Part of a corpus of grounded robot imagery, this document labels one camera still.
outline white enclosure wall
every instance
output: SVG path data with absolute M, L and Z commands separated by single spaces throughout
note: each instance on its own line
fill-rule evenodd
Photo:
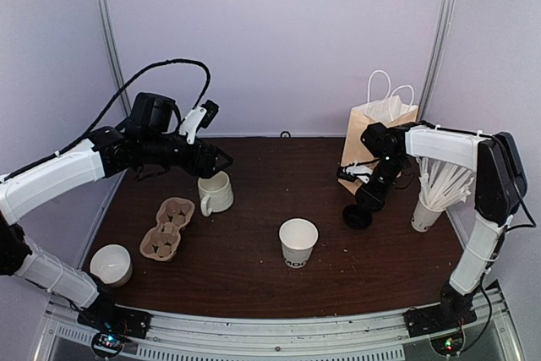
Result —
M 207 135 L 345 134 L 377 68 L 419 98 L 440 10 L 440 0 L 108 1 L 124 77 L 172 57 L 209 65 L 221 110 Z M 185 114 L 203 81 L 198 68 L 164 68 L 130 95 L 159 91 Z
M 113 93 L 96 0 L 0 0 L 0 173 L 64 147 Z M 114 106 L 106 122 L 122 118 Z M 77 265 L 113 180 L 85 185 L 26 216 L 38 244 Z M 30 359 L 47 295 L 0 277 L 0 359 Z
M 509 131 L 518 144 L 529 190 L 526 202 L 541 222 L 541 0 L 456 0 L 450 34 L 427 119 L 461 129 Z M 451 216 L 467 238 L 473 201 Z M 514 224 L 524 222 L 518 216 Z M 506 239 L 491 279 L 498 278 L 527 359 L 541 353 L 539 259 L 541 231 Z

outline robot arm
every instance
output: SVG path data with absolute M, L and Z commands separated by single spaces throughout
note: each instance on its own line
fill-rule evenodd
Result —
M 508 133 L 488 136 L 437 126 L 429 128 L 419 123 L 388 129 L 374 123 L 368 126 L 361 141 L 380 160 L 369 181 L 358 188 L 357 204 L 344 209 L 347 224 L 354 228 L 367 227 L 372 213 L 383 208 L 396 177 L 410 166 L 409 156 L 450 162 L 477 173 L 472 236 L 441 291 L 441 306 L 436 315 L 440 325 L 457 323 L 469 311 L 471 299 L 485 270 L 495 260 L 503 234 L 527 190 L 514 139 Z
M 15 176 L 1 177 L 0 275 L 21 276 L 66 298 L 73 306 L 85 309 L 87 321 L 105 326 L 104 330 L 114 332 L 116 325 L 129 323 L 135 312 L 122 313 L 97 278 L 41 249 L 25 236 L 17 222 L 70 189 L 109 178 L 129 167 L 139 175 L 144 165 L 151 164 L 161 166 L 164 172 L 181 167 L 196 177 L 212 177 L 232 165 L 232 158 L 195 138 L 195 133 L 208 126 L 217 111 L 218 106 L 207 101 L 181 122 L 173 99 L 139 93 L 130 117 L 116 128 L 97 129 L 73 149 Z M 179 123 L 175 131 L 166 133 L 173 112 Z

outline white bowl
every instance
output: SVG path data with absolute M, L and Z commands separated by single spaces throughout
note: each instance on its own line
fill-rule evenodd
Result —
M 99 277 L 109 287 L 124 285 L 132 276 L 132 270 L 129 252 L 117 244 L 102 247 L 90 262 L 90 273 Z

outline brown paper bag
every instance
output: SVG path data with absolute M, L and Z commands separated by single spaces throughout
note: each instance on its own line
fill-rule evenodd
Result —
M 382 73 L 387 78 L 388 91 L 383 100 L 370 101 L 370 86 L 375 74 Z M 402 103 L 400 96 L 395 93 L 400 89 L 408 88 L 412 92 L 412 100 L 409 105 Z M 413 105 L 415 90 L 410 85 L 397 87 L 391 92 L 391 78 L 385 71 L 374 71 L 369 78 L 367 102 L 356 106 L 351 110 L 349 123 L 347 125 L 346 142 L 342 152 L 341 166 L 347 166 L 354 162 L 372 161 L 374 157 L 361 142 L 361 134 L 372 123 L 382 122 L 386 127 L 393 127 L 399 124 L 414 122 L 417 119 L 418 106 Z M 355 194 L 362 184 L 360 180 L 348 182 L 338 179 L 347 190 Z

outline ceramic mug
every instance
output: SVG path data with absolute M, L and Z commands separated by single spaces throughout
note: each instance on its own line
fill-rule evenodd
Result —
M 199 178 L 197 187 L 201 198 L 201 213 L 205 217 L 226 211 L 233 204 L 231 181 L 223 171 L 210 179 Z

